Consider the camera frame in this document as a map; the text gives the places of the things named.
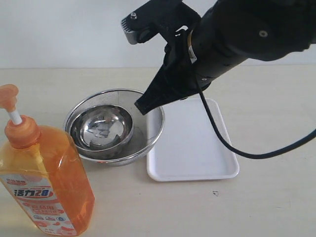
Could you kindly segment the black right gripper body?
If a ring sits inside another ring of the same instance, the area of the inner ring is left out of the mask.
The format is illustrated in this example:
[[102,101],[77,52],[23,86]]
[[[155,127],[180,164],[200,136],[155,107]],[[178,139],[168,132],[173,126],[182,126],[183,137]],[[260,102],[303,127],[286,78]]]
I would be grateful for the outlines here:
[[189,33],[190,28],[178,29],[173,40],[165,46],[163,64],[158,72],[164,90],[179,94],[196,93],[195,75],[189,57]]

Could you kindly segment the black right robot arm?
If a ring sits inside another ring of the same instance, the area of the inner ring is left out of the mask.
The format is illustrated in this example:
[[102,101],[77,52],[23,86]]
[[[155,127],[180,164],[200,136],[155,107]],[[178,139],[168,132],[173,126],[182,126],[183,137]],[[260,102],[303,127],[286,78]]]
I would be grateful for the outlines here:
[[181,0],[151,0],[128,27],[167,42],[163,64],[135,102],[142,114],[207,89],[247,59],[278,60],[316,41],[313,0],[218,0],[200,16]]

